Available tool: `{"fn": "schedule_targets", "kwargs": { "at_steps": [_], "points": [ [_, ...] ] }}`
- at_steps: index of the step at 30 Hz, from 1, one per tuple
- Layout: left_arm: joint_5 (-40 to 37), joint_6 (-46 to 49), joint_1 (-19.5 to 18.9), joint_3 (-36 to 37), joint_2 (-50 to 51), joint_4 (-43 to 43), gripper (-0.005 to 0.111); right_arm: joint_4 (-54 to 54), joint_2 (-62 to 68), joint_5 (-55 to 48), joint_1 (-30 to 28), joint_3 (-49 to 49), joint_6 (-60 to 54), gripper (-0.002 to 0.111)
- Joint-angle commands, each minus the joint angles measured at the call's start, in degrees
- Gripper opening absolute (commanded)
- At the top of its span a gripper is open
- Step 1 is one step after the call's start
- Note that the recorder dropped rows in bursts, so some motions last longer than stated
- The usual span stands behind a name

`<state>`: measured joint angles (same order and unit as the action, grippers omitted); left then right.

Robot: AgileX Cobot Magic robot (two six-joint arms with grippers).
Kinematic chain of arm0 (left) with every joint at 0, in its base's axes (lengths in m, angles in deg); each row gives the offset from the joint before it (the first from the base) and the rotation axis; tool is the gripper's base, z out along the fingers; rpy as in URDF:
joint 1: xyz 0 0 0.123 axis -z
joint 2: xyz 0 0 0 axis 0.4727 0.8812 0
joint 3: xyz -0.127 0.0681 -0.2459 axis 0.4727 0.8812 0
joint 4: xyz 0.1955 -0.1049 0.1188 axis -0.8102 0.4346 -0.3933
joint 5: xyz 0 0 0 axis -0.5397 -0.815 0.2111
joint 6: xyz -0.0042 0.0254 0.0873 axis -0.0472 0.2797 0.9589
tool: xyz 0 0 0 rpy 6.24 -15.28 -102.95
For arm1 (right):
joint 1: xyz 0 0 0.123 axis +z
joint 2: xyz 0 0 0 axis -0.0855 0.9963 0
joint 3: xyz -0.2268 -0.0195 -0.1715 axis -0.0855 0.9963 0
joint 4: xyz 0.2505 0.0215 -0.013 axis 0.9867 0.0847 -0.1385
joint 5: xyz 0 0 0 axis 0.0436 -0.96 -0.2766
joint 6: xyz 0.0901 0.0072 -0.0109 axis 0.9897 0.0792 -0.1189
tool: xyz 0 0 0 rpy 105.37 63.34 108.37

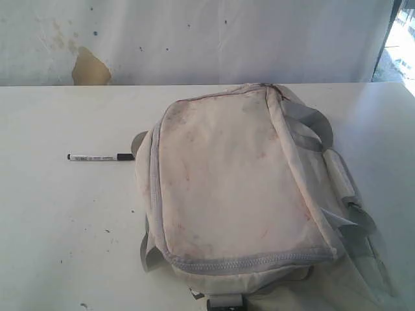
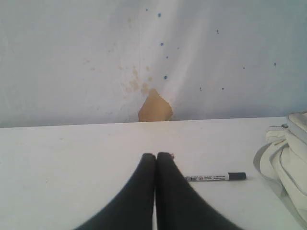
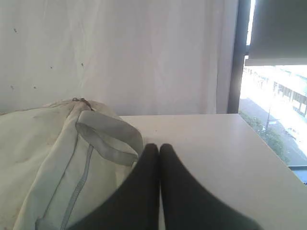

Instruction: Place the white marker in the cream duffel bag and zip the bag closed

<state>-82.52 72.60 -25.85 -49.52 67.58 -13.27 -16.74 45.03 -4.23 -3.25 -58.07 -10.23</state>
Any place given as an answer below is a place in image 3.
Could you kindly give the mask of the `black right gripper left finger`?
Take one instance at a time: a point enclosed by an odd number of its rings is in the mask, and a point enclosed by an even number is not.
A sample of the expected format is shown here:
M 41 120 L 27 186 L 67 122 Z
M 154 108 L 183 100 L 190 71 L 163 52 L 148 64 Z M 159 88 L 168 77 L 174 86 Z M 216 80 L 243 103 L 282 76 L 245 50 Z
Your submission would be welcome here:
M 159 220 L 159 150 L 147 144 L 121 186 L 71 230 L 156 230 Z

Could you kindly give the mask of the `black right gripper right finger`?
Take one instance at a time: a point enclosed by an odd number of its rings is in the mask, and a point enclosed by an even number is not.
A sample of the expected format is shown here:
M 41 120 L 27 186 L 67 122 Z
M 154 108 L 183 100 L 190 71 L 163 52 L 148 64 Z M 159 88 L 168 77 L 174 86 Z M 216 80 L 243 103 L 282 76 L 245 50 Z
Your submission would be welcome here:
M 260 230 L 253 219 L 204 188 L 170 144 L 160 147 L 161 193 L 167 230 Z

